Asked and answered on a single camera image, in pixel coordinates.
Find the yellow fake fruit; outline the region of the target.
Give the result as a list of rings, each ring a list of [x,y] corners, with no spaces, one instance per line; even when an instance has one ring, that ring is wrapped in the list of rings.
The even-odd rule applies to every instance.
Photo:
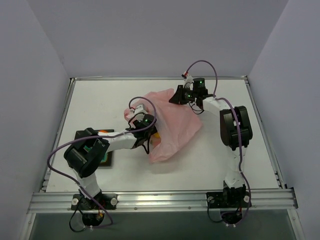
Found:
[[[156,139],[160,139],[160,138],[161,138],[158,132],[156,132],[155,134],[153,134],[153,137],[156,138]]]

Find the pink plastic bag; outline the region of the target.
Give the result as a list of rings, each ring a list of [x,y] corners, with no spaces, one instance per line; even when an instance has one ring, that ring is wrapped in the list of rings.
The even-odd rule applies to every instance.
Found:
[[[156,123],[158,136],[152,136],[150,141],[152,150],[149,153],[149,162],[167,161],[201,129],[200,118],[186,105],[177,105],[169,102],[174,95],[172,88],[144,95],[156,109]]]

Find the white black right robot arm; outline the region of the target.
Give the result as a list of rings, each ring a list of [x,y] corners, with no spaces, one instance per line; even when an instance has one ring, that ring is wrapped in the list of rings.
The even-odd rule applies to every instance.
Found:
[[[176,105],[194,103],[201,112],[219,117],[219,132],[222,143],[227,147],[228,169],[223,182],[223,191],[213,196],[208,203],[218,208],[251,207],[251,189],[243,173],[247,147],[253,138],[253,130],[245,106],[232,106],[224,97],[210,94],[202,77],[185,79],[178,85],[169,102]]]

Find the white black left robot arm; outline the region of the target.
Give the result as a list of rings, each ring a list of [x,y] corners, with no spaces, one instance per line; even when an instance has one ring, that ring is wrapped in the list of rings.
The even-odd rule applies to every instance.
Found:
[[[157,119],[146,113],[138,114],[142,119],[135,119],[133,126],[120,132],[98,132],[87,128],[81,132],[81,141],[71,144],[64,152],[64,159],[73,169],[79,182],[80,193],[85,198],[95,198],[101,193],[95,171],[109,152],[122,149],[135,149],[149,143],[151,135],[157,133]]]

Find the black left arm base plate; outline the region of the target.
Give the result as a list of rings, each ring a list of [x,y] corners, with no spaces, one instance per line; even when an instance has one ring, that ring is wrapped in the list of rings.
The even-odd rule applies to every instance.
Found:
[[[103,194],[99,193],[94,199],[106,210],[115,210],[118,204],[116,194]],[[71,200],[71,210],[75,210],[78,207],[79,210],[91,211],[101,210],[92,199],[85,197],[82,193],[74,194]]]

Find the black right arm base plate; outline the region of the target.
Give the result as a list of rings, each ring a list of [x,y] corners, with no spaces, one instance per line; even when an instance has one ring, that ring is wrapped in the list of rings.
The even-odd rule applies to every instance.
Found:
[[[245,193],[207,192],[206,198],[210,209],[252,207],[251,202],[246,202],[249,199],[247,191]]]

